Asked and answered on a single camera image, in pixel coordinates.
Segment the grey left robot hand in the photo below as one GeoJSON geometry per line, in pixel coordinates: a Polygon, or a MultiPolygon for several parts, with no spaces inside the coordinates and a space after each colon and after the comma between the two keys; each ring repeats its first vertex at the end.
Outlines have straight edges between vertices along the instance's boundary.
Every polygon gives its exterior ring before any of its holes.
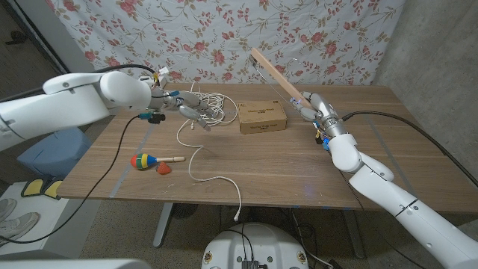
{"type": "Polygon", "coordinates": [[[207,132],[211,130],[210,126],[202,118],[202,115],[213,117],[214,112],[208,103],[202,101],[197,95],[187,91],[180,91],[176,97],[174,108],[179,111],[182,116],[198,122],[207,132]]]}

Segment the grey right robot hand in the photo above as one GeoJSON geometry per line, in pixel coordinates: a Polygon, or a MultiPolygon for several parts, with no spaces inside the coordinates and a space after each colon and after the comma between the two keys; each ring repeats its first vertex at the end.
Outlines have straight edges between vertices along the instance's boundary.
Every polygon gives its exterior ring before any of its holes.
{"type": "Polygon", "coordinates": [[[325,124],[326,121],[336,123],[339,116],[332,105],[320,94],[302,92],[303,99],[291,99],[291,104],[296,111],[307,121],[317,121],[325,124]]]}

